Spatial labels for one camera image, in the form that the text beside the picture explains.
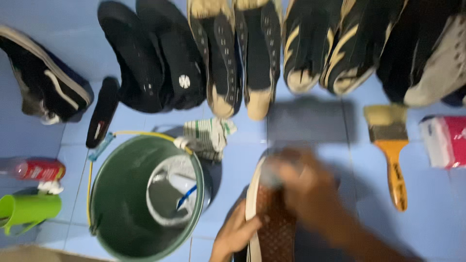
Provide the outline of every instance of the wooden brush handle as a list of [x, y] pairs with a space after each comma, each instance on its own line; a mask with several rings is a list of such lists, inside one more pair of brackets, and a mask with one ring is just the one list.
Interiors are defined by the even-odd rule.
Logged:
[[387, 158], [388, 165], [388, 188], [391, 200], [400, 212], [406, 211], [408, 207], [408, 195], [401, 173], [399, 157], [400, 151], [409, 143], [408, 140], [376, 140], [374, 144], [378, 146]]

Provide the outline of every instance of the hand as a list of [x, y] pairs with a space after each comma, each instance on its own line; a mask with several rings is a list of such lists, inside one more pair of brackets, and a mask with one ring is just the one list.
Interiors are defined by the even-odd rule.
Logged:
[[257, 216], [246, 221], [245, 212], [246, 200], [243, 200], [217, 234], [210, 262], [228, 261], [232, 254], [241, 251], [262, 227], [262, 222]]
[[[284, 159], [297, 159], [303, 170]], [[348, 217], [342, 207], [332, 174], [315, 158], [302, 149], [285, 149], [274, 158], [285, 187], [285, 204], [310, 230], [323, 235], [332, 234], [335, 224]]]

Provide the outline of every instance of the green mug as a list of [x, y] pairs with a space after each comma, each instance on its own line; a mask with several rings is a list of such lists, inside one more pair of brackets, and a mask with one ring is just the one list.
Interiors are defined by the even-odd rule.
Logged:
[[58, 195], [5, 195], [0, 199], [0, 228], [10, 235], [10, 228], [27, 224], [23, 234], [47, 218], [54, 218], [62, 208]]

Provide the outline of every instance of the yellow bucket handle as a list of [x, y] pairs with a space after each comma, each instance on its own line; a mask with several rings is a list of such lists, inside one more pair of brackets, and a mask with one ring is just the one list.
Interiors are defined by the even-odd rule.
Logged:
[[[175, 141], [174, 138], [172, 138], [171, 136], [168, 136], [168, 135], [165, 135], [165, 134], [162, 134], [162, 133], [155, 133], [155, 132], [143, 132], [143, 131], [118, 131], [118, 132], [114, 132], [113, 133], [113, 136], [116, 137], [117, 135], [145, 135], [145, 136], [153, 136], [153, 137], [158, 137], [158, 138], [162, 138], [162, 139], [166, 139], [170, 142], [173, 142]], [[187, 146], [185, 147], [185, 151], [192, 155], [192, 150], [189, 149]], [[87, 206], [86, 206], [86, 213], [87, 213], [87, 218], [88, 218], [88, 224], [89, 226], [92, 226], [91, 225], [91, 221], [90, 221], [90, 211], [89, 211], [89, 206], [90, 206], [90, 202], [89, 202], [89, 199], [90, 199], [90, 185], [91, 185], [91, 182], [92, 182], [92, 165], [93, 165], [93, 161], [90, 162], [89, 164], [89, 180], [88, 180], [88, 193], [87, 193]]]

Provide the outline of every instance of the brown shoe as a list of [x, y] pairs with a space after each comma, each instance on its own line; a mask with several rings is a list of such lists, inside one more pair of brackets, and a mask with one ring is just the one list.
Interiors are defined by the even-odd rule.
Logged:
[[264, 226], [249, 241], [248, 262], [293, 262], [296, 218], [285, 209], [283, 190], [259, 184], [262, 158], [254, 171], [246, 196], [246, 220], [256, 214]]

